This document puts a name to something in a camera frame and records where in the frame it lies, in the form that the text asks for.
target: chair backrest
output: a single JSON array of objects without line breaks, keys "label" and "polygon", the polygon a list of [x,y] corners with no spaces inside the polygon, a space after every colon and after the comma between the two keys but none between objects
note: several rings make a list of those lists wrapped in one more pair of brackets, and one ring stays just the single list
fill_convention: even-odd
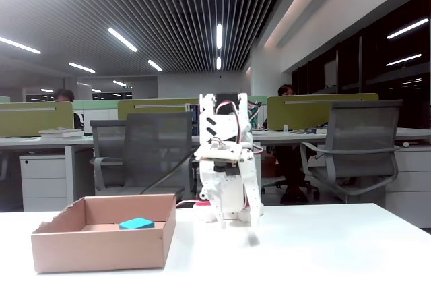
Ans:
[{"label": "chair backrest", "polygon": [[[146,187],[163,177],[191,151],[192,112],[129,113],[123,164],[125,186]],[[158,187],[184,186],[181,169]]]},{"label": "chair backrest", "polygon": [[[326,150],[366,151],[393,148],[402,100],[333,102]],[[393,152],[326,154],[328,173],[336,178],[389,176],[397,169]]]},{"label": "chair backrest", "polygon": [[96,158],[122,158],[126,121],[90,121]]}]

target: slatted ceiling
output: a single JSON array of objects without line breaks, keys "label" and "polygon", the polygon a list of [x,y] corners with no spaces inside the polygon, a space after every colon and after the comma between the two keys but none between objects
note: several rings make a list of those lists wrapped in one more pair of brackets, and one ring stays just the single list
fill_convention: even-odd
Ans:
[{"label": "slatted ceiling", "polygon": [[[276,0],[0,0],[0,36],[42,52],[31,61],[78,75],[74,62],[97,75],[244,69],[254,39]],[[221,24],[222,49],[216,47]],[[115,29],[138,49],[108,32]],[[0,55],[7,48],[0,45]]]}]

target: black cable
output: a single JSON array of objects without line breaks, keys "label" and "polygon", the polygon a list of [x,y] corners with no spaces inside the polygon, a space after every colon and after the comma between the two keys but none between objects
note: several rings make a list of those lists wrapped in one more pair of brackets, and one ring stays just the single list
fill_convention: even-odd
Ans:
[{"label": "black cable", "polygon": [[167,174],[165,174],[165,176],[163,176],[162,178],[160,178],[160,179],[158,179],[156,182],[153,182],[151,185],[149,185],[148,187],[146,187],[141,193],[140,193],[140,195],[141,194],[143,194],[144,192],[146,192],[147,190],[149,190],[149,189],[151,189],[151,188],[154,188],[155,186],[157,186],[157,185],[159,185],[159,183],[162,183],[163,181],[165,181],[167,178],[169,178],[171,175],[173,175],[174,174],[174,172],[176,171],[176,170],[178,170],[178,168],[179,167],[181,167],[181,165],[183,165],[183,163],[184,162],[186,162],[187,161],[187,159],[189,159],[192,155],[193,155],[193,153],[195,153],[196,152],[196,150],[192,150],[192,151],[190,151],[180,162],[178,162],[178,164],[175,166],[175,167],[173,167],[172,168],[172,170],[171,171],[169,171]]}]

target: gray mesh office chair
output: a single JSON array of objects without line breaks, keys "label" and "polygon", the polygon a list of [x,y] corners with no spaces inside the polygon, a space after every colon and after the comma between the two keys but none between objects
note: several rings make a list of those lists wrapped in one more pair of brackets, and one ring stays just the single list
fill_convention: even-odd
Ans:
[{"label": "gray mesh office chair", "polygon": [[96,182],[96,189],[101,191],[106,187],[124,185],[123,144],[126,121],[90,121],[90,126],[94,140],[93,164],[95,170],[101,171],[104,180],[102,185]]},{"label": "gray mesh office chair", "polygon": [[[191,151],[191,121],[192,113],[128,114],[123,148],[125,183],[123,187],[104,188],[102,194],[139,194],[165,176]],[[96,183],[104,185],[96,160]],[[187,161],[183,169],[144,194],[175,193],[179,197],[184,190],[190,191],[190,179],[191,162]]]},{"label": "gray mesh office chair", "polygon": [[[325,149],[301,144],[304,173],[345,196],[361,195],[398,176],[394,146],[402,100],[333,102]],[[308,167],[306,148],[325,156],[325,167]],[[340,185],[345,178],[375,177],[366,187]]]}]

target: desk partition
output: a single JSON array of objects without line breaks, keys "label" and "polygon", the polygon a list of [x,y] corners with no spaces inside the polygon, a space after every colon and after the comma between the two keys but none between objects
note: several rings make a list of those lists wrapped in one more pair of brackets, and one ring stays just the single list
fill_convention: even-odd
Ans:
[{"label": "desk partition", "polygon": [[316,127],[329,120],[335,100],[378,100],[378,94],[309,94],[306,96],[268,97],[268,129],[281,131]]},{"label": "desk partition", "polygon": [[39,136],[39,131],[73,128],[71,102],[13,102],[0,104],[0,137]]},{"label": "desk partition", "polygon": [[119,119],[127,119],[129,113],[180,113],[197,104],[198,98],[120,100]]}]

